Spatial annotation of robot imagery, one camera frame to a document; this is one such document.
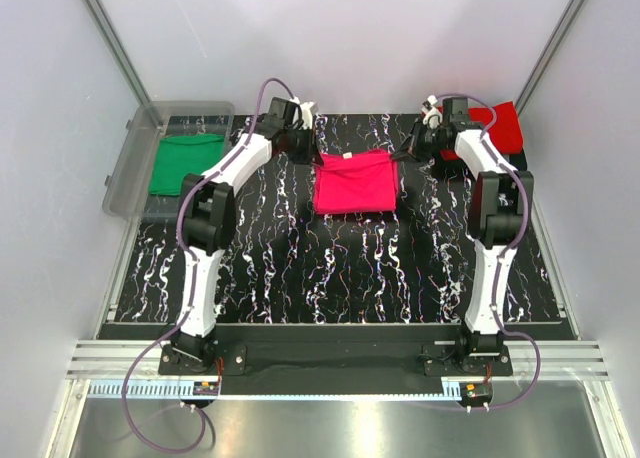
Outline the pink t shirt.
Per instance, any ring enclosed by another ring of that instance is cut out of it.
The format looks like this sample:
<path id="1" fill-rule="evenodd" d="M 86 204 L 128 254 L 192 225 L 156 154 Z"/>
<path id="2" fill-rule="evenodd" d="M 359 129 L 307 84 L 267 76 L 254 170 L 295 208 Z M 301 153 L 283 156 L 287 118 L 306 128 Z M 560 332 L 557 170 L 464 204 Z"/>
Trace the pink t shirt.
<path id="1" fill-rule="evenodd" d="M 384 150 L 321 154 L 313 208 L 317 214 L 392 212 L 397 208 L 397 163 Z"/>

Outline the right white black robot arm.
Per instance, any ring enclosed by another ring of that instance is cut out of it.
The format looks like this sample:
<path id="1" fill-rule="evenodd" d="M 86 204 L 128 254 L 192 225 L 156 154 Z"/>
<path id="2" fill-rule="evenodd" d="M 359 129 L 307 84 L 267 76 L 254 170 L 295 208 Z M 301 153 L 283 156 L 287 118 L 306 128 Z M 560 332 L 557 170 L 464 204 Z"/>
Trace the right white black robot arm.
<path id="1" fill-rule="evenodd" d="M 430 95 L 421 107 L 395 161 L 425 161 L 441 151 L 454 152 L 475 184 L 467 218 L 476 261 L 472 295 L 452 352 L 440 362 L 464 374 L 485 375 L 506 355 L 510 335 L 503 321 L 511 266 L 529 223 L 534 178 L 498 151 L 490 138 L 497 112 L 487 124 L 474 121 L 471 98 L 462 94 Z"/>

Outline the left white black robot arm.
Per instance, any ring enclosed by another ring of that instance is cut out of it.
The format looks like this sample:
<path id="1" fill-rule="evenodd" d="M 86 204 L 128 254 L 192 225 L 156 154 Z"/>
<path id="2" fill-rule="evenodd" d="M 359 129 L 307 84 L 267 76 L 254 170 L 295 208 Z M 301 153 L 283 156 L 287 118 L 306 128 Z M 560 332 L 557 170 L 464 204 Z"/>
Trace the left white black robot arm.
<path id="1" fill-rule="evenodd" d="M 236 233 L 237 195 L 275 155 L 284 154 L 303 165 L 322 162 L 315 112 L 314 102 L 274 98 L 268 112 L 252 120 L 219 163 L 183 179 L 176 229 L 184 253 L 183 296 L 163 362 L 196 374 L 221 364 L 216 356 L 215 295 L 220 263 Z"/>

